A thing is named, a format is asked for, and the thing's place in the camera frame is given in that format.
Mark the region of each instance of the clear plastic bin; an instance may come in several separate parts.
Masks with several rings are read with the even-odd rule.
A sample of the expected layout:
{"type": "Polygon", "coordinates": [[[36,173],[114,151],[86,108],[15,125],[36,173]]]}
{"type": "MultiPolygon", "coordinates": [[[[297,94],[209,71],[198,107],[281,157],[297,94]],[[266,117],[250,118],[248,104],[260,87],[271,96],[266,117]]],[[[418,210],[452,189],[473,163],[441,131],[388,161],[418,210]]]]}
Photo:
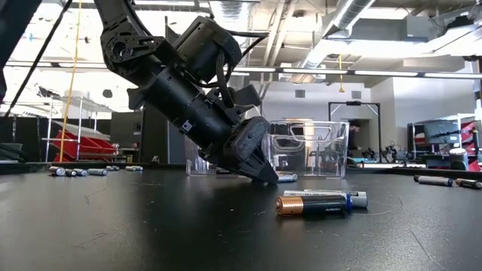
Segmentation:
{"type": "Polygon", "coordinates": [[[273,121],[263,149],[278,173],[342,178],[348,134],[348,123],[273,121]]]}
{"type": "Polygon", "coordinates": [[[216,166],[199,157],[199,147],[188,137],[185,137],[186,174],[210,175],[216,174],[216,166]]]}

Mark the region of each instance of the scuff mark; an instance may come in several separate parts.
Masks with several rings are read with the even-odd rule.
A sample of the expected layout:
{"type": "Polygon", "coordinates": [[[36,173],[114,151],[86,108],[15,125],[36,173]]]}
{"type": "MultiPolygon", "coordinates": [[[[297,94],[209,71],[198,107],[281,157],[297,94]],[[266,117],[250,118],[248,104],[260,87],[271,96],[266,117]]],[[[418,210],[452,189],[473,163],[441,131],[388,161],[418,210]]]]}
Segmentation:
{"type": "Polygon", "coordinates": [[[80,244],[78,244],[78,245],[74,245],[74,247],[76,247],[76,248],[82,248],[82,249],[87,249],[86,247],[84,247],[84,245],[88,244],[89,242],[92,242],[93,240],[102,238],[102,237],[104,237],[104,236],[106,236],[106,235],[107,235],[107,233],[97,233],[97,234],[94,234],[92,239],[90,239],[90,240],[88,240],[88,241],[86,241],[86,242],[82,242],[82,243],[80,243],[80,244]]]}
{"type": "Polygon", "coordinates": [[[400,197],[398,197],[398,201],[400,202],[399,207],[393,208],[393,209],[385,211],[385,212],[374,213],[374,214],[356,214],[356,213],[354,213],[354,215],[384,215],[384,214],[388,214],[388,213],[391,213],[391,212],[395,212],[395,211],[398,211],[398,210],[400,210],[404,207],[404,203],[401,201],[400,197]]]}
{"type": "Polygon", "coordinates": [[[443,270],[446,270],[447,271],[447,268],[443,267],[441,264],[439,264],[436,260],[434,260],[430,254],[427,252],[427,250],[425,249],[425,247],[422,245],[421,241],[419,240],[418,237],[416,237],[415,233],[412,231],[412,230],[409,230],[410,233],[412,233],[412,236],[413,238],[415,239],[415,241],[419,244],[420,248],[422,248],[423,252],[425,253],[425,255],[427,256],[427,258],[432,262],[432,263],[435,263],[437,264],[440,268],[442,268],[443,270]]]}

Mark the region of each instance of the black cable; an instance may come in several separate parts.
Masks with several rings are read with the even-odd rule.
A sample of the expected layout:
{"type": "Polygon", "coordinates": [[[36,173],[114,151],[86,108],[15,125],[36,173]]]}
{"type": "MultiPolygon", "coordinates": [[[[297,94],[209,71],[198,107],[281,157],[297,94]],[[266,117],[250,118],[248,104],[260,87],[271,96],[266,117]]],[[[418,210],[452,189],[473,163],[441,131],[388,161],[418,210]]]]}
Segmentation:
{"type": "Polygon", "coordinates": [[[220,51],[218,54],[218,59],[216,61],[216,77],[218,79],[218,84],[219,84],[219,91],[221,92],[221,97],[223,98],[223,103],[226,105],[228,108],[233,108],[234,107],[234,101],[233,97],[231,96],[231,93],[227,89],[227,80],[226,77],[224,76],[224,51],[220,51]]]}
{"type": "Polygon", "coordinates": [[[238,32],[233,30],[227,30],[231,35],[246,37],[246,38],[266,38],[270,33],[268,32],[238,32]]]}
{"type": "Polygon", "coordinates": [[[260,42],[262,42],[266,37],[261,37],[258,38],[255,42],[253,42],[251,45],[249,45],[244,51],[243,51],[243,56],[246,56],[250,50],[252,50],[256,45],[258,45],[260,42]]]}
{"type": "Polygon", "coordinates": [[[45,39],[45,42],[42,45],[42,48],[38,52],[37,57],[35,58],[35,61],[32,64],[32,67],[30,67],[29,73],[27,73],[27,76],[25,76],[25,79],[23,79],[22,85],[20,85],[20,88],[17,91],[17,94],[14,97],[14,100],[10,104],[10,108],[5,113],[5,115],[3,116],[1,124],[5,124],[5,121],[8,119],[8,115],[10,115],[10,111],[12,110],[12,108],[14,108],[15,104],[17,103],[18,99],[20,98],[20,95],[22,95],[22,92],[25,89],[27,83],[29,82],[29,79],[32,76],[35,68],[37,68],[37,64],[40,62],[40,59],[42,58],[42,55],[44,54],[45,50],[47,49],[47,46],[50,43],[50,40],[52,39],[53,34],[55,33],[55,31],[59,27],[60,23],[62,22],[63,14],[65,12],[67,12],[71,3],[72,3],[72,0],[68,0],[67,3],[63,6],[62,11],[60,11],[59,17],[57,17],[57,20],[55,21],[54,25],[52,26],[52,29],[51,29],[50,33],[48,33],[48,36],[45,39]]]}

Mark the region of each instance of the aa battery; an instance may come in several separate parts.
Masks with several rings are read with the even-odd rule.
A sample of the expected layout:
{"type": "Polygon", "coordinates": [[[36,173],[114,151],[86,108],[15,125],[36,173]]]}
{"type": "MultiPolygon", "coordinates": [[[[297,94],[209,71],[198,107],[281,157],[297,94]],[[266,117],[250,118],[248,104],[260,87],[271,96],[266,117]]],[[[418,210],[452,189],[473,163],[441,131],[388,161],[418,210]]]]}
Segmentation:
{"type": "Polygon", "coordinates": [[[275,204],[278,215],[327,215],[352,210],[351,199],[341,195],[279,196],[275,204]]]}
{"type": "Polygon", "coordinates": [[[303,192],[311,193],[312,195],[298,194],[296,196],[319,196],[319,195],[326,195],[331,193],[348,193],[352,198],[352,204],[354,208],[366,209],[368,207],[367,192],[339,191],[339,190],[314,190],[314,189],[305,189],[303,192]]]}
{"type": "Polygon", "coordinates": [[[482,183],[475,180],[456,179],[455,183],[461,187],[467,187],[475,190],[482,189],[482,183]]]}
{"type": "Polygon", "coordinates": [[[296,180],[298,180],[298,175],[296,174],[278,175],[278,183],[289,183],[296,180]]]}
{"type": "Polygon", "coordinates": [[[353,208],[357,207],[353,205],[353,197],[350,196],[349,193],[324,192],[324,191],[297,191],[297,190],[285,190],[285,192],[283,192],[283,196],[324,196],[324,195],[342,196],[346,199],[346,201],[349,201],[349,203],[351,203],[353,208]]]}
{"type": "Polygon", "coordinates": [[[126,166],[126,170],[127,170],[127,171],[132,171],[132,172],[138,171],[138,169],[137,169],[135,166],[126,166]]]}
{"type": "Polygon", "coordinates": [[[87,172],[89,175],[98,175],[98,176],[106,176],[107,169],[88,169],[87,172]]]}
{"type": "Polygon", "coordinates": [[[89,173],[85,169],[74,169],[77,172],[77,176],[87,176],[89,173]]]}
{"type": "Polygon", "coordinates": [[[48,171],[50,171],[54,176],[64,176],[66,174],[66,170],[59,166],[51,166],[48,168],[48,171]]]}
{"type": "Polygon", "coordinates": [[[77,172],[74,169],[66,169],[66,175],[68,177],[75,177],[77,176],[77,172]]]}
{"type": "Polygon", "coordinates": [[[441,185],[451,187],[453,180],[450,178],[432,177],[432,176],[414,176],[413,180],[419,184],[441,185]]]}

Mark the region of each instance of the black tabletop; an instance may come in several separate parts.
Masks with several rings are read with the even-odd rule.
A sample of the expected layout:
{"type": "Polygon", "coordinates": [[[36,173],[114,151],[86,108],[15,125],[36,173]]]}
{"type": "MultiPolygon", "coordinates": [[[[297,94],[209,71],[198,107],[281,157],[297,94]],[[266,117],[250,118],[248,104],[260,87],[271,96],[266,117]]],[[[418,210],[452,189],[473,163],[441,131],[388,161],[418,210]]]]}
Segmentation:
{"type": "Polygon", "coordinates": [[[0,176],[0,270],[480,270],[479,191],[409,176],[246,178],[183,172],[0,176]],[[367,211],[281,218],[284,190],[367,191],[367,211]]]}

